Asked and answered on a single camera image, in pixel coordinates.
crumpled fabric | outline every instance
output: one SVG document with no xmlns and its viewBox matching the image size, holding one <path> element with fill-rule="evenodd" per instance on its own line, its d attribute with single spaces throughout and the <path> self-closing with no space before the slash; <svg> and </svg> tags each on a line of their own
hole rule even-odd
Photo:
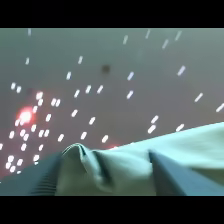
<svg viewBox="0 0 224 224">
<path fill-rule="evenodd" d="M 73 144 L 63 152 L 55 195 L 155 196 L 150 150 L 224 185 L 224 123 L 217 123 L 111 150 Z"/>
</svg>

light green cloth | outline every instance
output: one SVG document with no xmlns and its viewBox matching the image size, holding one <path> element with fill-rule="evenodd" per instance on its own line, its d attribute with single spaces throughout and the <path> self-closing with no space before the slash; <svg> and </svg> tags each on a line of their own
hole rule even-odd
<svg viewBox="0 0 224 224">
<path fill-rule="evenodd" d="M 224 123 L 218 123 L 111 150 L 71 145 L 56 195 L 155 195 L 150 149 L 224 185 Z"/>
</svg>

